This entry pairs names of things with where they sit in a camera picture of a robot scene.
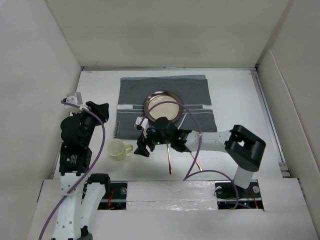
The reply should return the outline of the yellow plastic cup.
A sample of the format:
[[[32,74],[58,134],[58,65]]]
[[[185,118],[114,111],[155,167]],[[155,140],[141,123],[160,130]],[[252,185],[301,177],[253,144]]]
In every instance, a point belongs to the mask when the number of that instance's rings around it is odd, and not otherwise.
[[[133,151],[132,144],[125,145],[120,139],[113,139],[107,144],[107,153],[115,161],[123,161]]]

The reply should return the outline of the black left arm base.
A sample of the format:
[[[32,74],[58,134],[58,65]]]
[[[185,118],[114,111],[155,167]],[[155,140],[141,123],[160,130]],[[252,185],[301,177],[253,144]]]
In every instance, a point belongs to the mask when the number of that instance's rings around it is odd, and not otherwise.
[[[112,181],[111,190],[106,193],[98,205],[98,210],[126,210],[128,183]]]

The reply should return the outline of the grey striped cloth placemat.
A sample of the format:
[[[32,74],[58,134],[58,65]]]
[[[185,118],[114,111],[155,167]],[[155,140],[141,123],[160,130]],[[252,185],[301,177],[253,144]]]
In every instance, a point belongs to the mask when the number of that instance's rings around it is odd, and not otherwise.
[[[150,126],[166,117],[179,129],[218,131],[205,75],[121,78],[114,137],[136,140],[136,119],[147,110]]]

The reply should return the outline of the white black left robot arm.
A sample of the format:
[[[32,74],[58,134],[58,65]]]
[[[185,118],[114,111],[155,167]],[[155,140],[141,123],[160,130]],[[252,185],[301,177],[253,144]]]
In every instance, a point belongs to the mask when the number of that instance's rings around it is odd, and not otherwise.
[[[109,119],[109,104],[88,101],[85,106],[63,103],[72,107],[71,115],[61,124],[59,158],[60,191],[62,198],[53,213],[57,213],[53,240],[91,240],[92,224],[102,199],[111,194],[107,173],[90,174],[97,160],[91,160],[89,147],[94,130]]]

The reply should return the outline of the copper fork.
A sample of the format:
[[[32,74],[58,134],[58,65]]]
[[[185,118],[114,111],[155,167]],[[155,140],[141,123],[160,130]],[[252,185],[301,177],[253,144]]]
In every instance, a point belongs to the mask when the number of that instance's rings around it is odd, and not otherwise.
[[[170,147],[168,144],[166,145],[166,149],[167,149],[167,159],[168,159],[168,171],[169,171],[169,174],[172,175],[173,174],[172,162],[171,162],[171,155],[170,155]]]

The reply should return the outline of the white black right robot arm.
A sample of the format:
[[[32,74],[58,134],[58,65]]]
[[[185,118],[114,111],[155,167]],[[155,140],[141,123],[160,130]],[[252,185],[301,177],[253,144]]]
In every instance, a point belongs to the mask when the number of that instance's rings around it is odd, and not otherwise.
[[[149,157],[157,145],[170,145],[177,152],[223,152],[237,164],[231,191],[237,197],[249,192],[254,173],[258,172],[266,143],[242,125],[222,132],[198,132],[179,129],[166,117],[158,118],[153,126],[137,117],[134,127],[141,131],[134,154]]]

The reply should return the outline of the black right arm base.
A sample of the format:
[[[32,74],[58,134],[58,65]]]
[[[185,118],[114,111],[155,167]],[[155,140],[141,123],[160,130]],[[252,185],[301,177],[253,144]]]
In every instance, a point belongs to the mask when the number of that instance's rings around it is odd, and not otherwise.
[[[247,189],[235,188],[229,181],[218,181],[215,183],[214,196],[217,198],[219,210],[236,209],[259,209],[263,210],[264,205],[261,196],[260,186],[257,181],[251,181]]]

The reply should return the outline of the brown rimmed cream plate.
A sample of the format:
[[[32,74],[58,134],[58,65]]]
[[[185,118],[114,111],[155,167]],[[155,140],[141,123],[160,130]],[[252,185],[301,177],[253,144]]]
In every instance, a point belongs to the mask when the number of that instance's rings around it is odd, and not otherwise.
[[[179,120],[183,114],[183,107],[179,104],[163,102],[183,104],[182,99],[172,91],[156,91],[150,94],[143,103],[143,111],[147,118],[152,122],[161,117],[166,117],[173,123]]]

